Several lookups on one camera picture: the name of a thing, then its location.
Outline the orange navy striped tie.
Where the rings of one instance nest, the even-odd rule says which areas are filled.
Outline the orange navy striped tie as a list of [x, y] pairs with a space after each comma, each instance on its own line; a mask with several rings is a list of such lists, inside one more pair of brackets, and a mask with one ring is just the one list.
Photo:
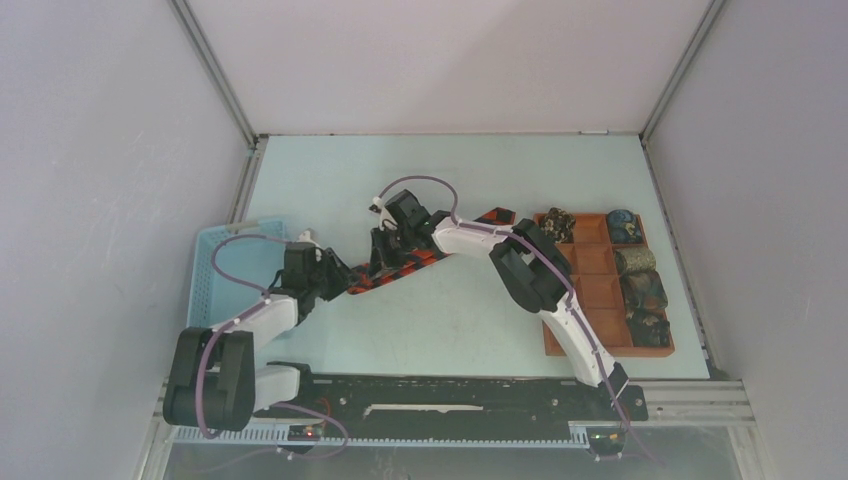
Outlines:
[[[505, 208], [494, 208], [475, 219], [475, 222], [494, 226], [506, 226], [515, 222], [515, 212]], [[364, 263], [351, 270], [355, 275], [355, 282], [347, 289], [350, 295], [363, 294], [376, 290], [382, 286], [398, 281], [412, 275], [430, 265], [449, 257], [438, 250], [416, 249], [404, 256], [404, 263], [399, 269], [378, 272], [374, 276], [368, 275], [370, 263]]]

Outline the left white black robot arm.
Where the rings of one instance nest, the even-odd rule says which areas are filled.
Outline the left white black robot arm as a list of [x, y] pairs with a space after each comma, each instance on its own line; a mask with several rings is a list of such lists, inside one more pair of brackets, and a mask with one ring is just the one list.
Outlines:
[[285, 361], [259, 365], [257, 354], [299, 326], [319, 301], [334, 300], [354, 282], [353, 270], [332, 249], [312, 241], [288, 244], [282, 268], [254, 305], [222, 323], [180, 333], [165, 387], [164, 420], [214, 438], [242, 430], [254, 413], [278, 404], [292, 416], [311, 412], [316, 403], [311, 367]]

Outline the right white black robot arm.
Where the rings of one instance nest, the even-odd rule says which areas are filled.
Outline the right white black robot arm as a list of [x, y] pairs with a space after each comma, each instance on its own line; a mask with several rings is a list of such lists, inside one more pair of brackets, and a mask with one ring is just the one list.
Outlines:
[[513, 225], [465, 220], [451, 211], [429, 212], [408, 190], [374, 198], [379, 216], [371, 231], [371, 258], [364, 272], [376, 287], [411, 274], [426, 262], [451, 255], [488, 260], [510, 298], [538, 315], [571, 361], [585, 411], [606, 418], [622, 403], [629, 377], [601, 344], [579, 304], [569, 261], [528, 219]]

